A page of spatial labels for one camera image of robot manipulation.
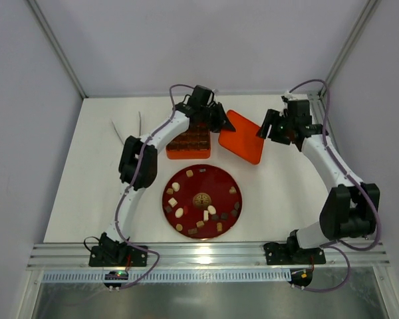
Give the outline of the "orange box lid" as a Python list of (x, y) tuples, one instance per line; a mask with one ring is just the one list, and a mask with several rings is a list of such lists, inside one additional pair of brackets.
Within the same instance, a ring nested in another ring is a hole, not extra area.
[(261, 161), (264, 139), (256, 136), (259, 126), (235, 110), (226, 113), (235, 131), (222, 130), (218, 137), (220, 146), (252, 165)]

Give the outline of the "white square chocolate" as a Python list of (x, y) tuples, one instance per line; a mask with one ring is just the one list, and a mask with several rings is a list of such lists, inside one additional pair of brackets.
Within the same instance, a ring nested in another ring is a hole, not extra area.
[(168, 203), (170, 206), (174, 207), (178, 202), (174, 198), (171, 198), (168, 200)]

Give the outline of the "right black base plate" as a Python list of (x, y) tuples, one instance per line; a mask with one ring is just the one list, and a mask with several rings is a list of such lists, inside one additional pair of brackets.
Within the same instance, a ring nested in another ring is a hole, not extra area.
[(269, 242), (263, 245), (267, 265), (325, 265), (320, 248), (301, 249), (292, 244)]

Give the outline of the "white rounded triangle chocolate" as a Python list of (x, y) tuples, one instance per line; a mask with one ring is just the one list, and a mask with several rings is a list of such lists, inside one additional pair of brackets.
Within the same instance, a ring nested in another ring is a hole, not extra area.
[(174, 183), (172, 184), (172, 189), (173, 189), (174, 191), (179, 191), (179, 190), (180, 190), (180, 184), (177, 183), (177, 182), (174, 182)]

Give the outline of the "white swirl round chocolate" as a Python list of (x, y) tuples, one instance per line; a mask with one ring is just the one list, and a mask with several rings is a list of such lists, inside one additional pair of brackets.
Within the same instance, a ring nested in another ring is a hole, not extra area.
[(212, 206), (212, 205), (209, 205), (209, 206), (207, 207), (207, 210), (208, 210), (209, 214), (211, 214), (211, 215), (215, 215), (215, 214), (216, 214), (216, 209), (215, 209), (215, 207)]

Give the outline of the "white swirl oval chocolate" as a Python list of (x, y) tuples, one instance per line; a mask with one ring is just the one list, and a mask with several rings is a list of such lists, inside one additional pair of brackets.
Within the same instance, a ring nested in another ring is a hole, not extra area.
[(176, 209), (176, 212), (175, 212), (175, 217), (176, 218), (180, 218), (180, 217), (182, 217), (184, 215), (184, 209), (183, 208), (178, 208), (178, 209)]

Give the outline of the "brown marbled bar chocolate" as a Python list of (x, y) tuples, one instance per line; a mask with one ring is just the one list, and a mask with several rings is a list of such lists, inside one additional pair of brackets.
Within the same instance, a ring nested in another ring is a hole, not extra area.
[(197, 228), (189, 229), (188, 230), (188, 235), (195, 235), (198, 232)]

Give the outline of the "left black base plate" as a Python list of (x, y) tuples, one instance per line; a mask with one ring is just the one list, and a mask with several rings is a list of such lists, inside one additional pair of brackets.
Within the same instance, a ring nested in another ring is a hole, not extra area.
[(145, 267), (147, 258), (146, 252), (127, 245), (111, 248), (94, 246), (91, 249), (88, 265), (90, 267)]

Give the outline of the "orange chocolate box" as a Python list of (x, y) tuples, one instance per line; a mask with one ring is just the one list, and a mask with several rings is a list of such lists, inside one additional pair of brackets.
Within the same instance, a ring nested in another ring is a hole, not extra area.
[(210, 130), (205, 124), (190, 124), (166, 146), (170, 160), (204, 160), (211, 155)]

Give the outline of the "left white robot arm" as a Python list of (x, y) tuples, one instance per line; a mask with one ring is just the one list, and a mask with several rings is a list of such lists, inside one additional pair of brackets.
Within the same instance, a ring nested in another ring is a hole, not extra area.
[(140, 137), (126, 138), (118, 164), (124, 189), (107, 230), (91, 248), (89, 266), (146, 266), (152, 250), (130, 242), (125, 227), (130, 224), (145, 190), (158, 175), (160, 152), (193, 124), (204, 124), (213, 133), (235, 130), (222, 104), (216, 101), (214, 91), (197, 85), (183, 101), (172, 102), (170, 115), (157, 128)]

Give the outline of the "round red tray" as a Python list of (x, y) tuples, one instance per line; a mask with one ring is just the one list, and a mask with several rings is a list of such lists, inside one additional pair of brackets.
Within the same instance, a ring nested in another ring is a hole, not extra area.
[[(187, 177), (187, 170), (192, 170), (194, 175)], [(180, 184), (180, 190), (174, 191), (172, 195), (166, 193), (167, 189), (172, 189), (172, 184), (177, 182)], [(229, 189), (234, 187), (236, 193), (230, 194)], [(172, 207), (169, 205), (168, 200), (174, 198), (178, 203)], [(231, 211), (235, 210), (234, 205), (239, 202), (240, 208), (237, 210), (238, 216), (233, 217)], [(197, 240), (214, 239), (228, 232), (240, 218), (243, 208), (243, 198), (241, 190), (235, 179), (224, 169), (217, 166), (207, 164), (196, 164), (181, 169), (175, 173), (169, 181), (165, 184), (162, 192), (162, 211), (169, 225), (179, 234)], [(216, 214), (219, 216), (218, 221), (203, 220), (203, 211), (212, 205), (216, 209)], [(166, 213), (165, 206), (170, 206), (172, 211)], [(180, 218), (175, 217), (176, 209), (188, 206), (189, 213)], [(221, 220), (222, 213), (227, 213), (227, 220)], [(204, 226), (197, 228), (196, 223), (203, 221)], [(216, 229), (217, 223), (223, 226), (222, 232)], [(176, 225), (181, 224), (183, 229), (176, 230)], [(195, 235), (188, 235), (188, 230), (197, 228), (198, 232)]]

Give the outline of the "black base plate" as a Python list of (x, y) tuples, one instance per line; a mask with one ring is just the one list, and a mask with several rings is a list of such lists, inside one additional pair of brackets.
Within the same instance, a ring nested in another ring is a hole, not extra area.
[(91, 249), (88, 265), (90, 267), (145, 267), (147, 258), (146, 252), (127, 245), (111, 248), (94, 246)]
[(263, 245), (267, 265), (325, 265), (320, 248), (301, 249), (292, 244), (269, 242)]

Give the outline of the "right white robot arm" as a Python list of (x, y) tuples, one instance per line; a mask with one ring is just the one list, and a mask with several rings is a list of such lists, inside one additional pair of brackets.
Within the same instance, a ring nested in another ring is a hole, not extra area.
[(283, 97), (282, 111), (269, 109), (257, 136), (290, 145), (313, 164), (327, 188), (327, 199), (316, 223), (290, 232), (285, 243), (264, 245), (268, 265), (325, 263), (323, 249), (346, 238), (374, 235), (366, 247), (373, 249), (381, 236), (378, 215), (380, 190), (352, 172), (334, 150), (324, 124), (313, 123), (308, 100)]

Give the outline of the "aluminium rail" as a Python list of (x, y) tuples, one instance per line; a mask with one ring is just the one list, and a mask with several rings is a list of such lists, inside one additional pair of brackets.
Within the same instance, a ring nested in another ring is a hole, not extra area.
[[(160, 254), (159, 267), (265, 267), (267, 253), (262, 242), (193, 242), (148, 243), (148, 248)], [(356, 252), (342, 245), (325, 249), (325, 266), (342, 267), (346, 255), (350, 265), (390, 266), (383, 244), (371, 251)], [(88, 266), (90, 253), (80, 243), (49, 243), (35, 245), (30, 253), (27, 269), (78, 269)]]

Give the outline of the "white block chocolate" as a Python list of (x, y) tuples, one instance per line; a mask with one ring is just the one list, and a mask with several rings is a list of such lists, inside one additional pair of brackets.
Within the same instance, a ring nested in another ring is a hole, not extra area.
[(203, 220), (208, 221), (209, 220), (209, 211), (204, 210), (203, 211)]

